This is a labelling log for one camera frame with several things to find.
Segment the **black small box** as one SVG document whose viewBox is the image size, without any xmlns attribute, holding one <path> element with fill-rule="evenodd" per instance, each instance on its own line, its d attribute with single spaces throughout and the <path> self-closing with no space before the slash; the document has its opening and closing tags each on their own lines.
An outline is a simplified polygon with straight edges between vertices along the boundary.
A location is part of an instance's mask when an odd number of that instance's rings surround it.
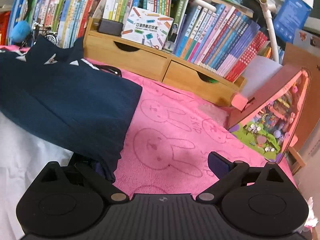
<svg viewBox="0 0 320 240">
<path fill-rule="evenodd" d="M 123 24 L 121 22 L 102 19 L 98 28 L 98 32 L 107 35 L 121 36 Z"/>
</svg>

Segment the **pink toy house box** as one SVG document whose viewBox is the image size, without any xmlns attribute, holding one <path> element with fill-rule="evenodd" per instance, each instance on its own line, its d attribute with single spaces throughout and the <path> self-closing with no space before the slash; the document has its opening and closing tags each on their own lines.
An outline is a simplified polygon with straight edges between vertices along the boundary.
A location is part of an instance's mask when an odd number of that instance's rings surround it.
<svg viewBox="0 0 320 240">
<path fill-rule="evenodd" d="M 310 84 L 304 67 L 283 66 L 229 116 L 228 130 L 265 159 L 279 163 L 291 144 Z"/>
</svg>

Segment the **navy and white jacket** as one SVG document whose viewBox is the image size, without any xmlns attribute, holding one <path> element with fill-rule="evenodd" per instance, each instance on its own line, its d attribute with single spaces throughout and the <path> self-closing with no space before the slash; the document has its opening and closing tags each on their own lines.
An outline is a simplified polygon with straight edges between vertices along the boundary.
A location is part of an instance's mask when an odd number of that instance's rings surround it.
<svg viewBox="0 0 320 240">
<path fill-rule="evenodd" d="M 44 37 L 26 52 L 1 50 L 1 112 L 31 134 L 115 170 L 142 87 L 84 57 L 83 39 L 63 49 Z"/>
</svg>

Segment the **wooden desktop drawer organizer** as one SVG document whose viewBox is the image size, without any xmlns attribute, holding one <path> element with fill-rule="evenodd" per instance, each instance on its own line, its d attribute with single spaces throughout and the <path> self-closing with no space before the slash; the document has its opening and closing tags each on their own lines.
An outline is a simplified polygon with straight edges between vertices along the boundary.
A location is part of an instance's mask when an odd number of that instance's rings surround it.
<svg viewBox="0 0 320 240">
<path fill-rule="evenodd" d="M 99 23 L 95 18 L 88 20 L 84 52 L 89 59 L 193 92 L 218 106 L 230 106 L 233 94 L 240 92 L 246 84 L 243 76 L 235 82 L 229 82 L 203 67 L 164 51 L 99 33 Z"/>
</svg>

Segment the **white label printer box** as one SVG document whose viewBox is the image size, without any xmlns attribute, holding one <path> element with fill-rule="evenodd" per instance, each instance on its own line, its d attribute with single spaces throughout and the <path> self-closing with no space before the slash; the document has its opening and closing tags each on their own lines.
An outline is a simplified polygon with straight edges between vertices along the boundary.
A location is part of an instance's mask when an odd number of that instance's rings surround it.
<svg viewBox="0 0 320 240">
<path fill-rule="evenodd" d="M 132 7 L 121 38 L 162 50 L 174 19 L 139 7 Z"/>
</svg>

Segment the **blue cardboard box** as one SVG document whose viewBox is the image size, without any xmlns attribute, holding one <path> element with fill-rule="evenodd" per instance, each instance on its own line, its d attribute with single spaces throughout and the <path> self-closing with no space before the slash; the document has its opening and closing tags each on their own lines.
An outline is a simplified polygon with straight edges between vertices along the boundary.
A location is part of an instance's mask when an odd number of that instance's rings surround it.
<svg viewBox="0 0 320 240">
<path fill-rule="evenodd" d="M 285 0 L 273 20 L 277 37 L 293 43 L 296 29 L 302 29 L 312 7 L 303 0 Z"/>
</svg>

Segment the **blue fuzzy ball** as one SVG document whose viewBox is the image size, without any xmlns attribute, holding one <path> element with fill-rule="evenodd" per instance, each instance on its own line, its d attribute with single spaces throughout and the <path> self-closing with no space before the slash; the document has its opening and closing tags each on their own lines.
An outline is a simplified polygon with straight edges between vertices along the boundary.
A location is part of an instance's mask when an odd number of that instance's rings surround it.
<svg viewBox="0 0 320 240">
<path fill-rule="evenodd" d="M 11 31 L 11 41 L 14 43 L 23 42 L 31 32 L 31 27 L 26 21 L 18 22 Z"/>
</svg>

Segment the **miniature bicycle model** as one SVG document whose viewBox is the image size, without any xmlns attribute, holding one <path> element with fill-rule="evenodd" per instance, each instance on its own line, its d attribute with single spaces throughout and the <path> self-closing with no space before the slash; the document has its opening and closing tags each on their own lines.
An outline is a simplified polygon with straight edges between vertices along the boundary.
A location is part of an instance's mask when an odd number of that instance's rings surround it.
<svg viewBox="0 0 320 240">
<path fill-rule="evenodd" d="M 39 36 L 43 36 L 54 45 L 57 45 L 57 32 L 52 31 L 51 27 L 45 27 L 39 22 L 35 22 L 25 34 L 23 41 L 20 43 L 20 49 L 26 48 L 28 45 L 32 47 Z"/>
</svg>

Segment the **pink bunny print towel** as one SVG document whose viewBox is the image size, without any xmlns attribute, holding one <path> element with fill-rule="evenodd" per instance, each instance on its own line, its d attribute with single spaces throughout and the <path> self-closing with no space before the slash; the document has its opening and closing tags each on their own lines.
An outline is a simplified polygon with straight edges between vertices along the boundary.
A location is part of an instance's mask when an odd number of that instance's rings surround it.
<svg viewBox="0 0 320 240">
<path fill-rule="evenodd" d="M 135 193 L 197 195 L 217 181 L 208 154 L 263 167 L 266 159 L 244 145 L 224 127 L 225 114 L 184 91 L 123 71 L 121 77 L 142 87 L 142 93 L 115 170 L 117 188 Z M 1 207 L 14 209 L 32 181 L 50 161 L 69 165 L 83 157 L 41 139 L 1 112 Z"/>
</svg>

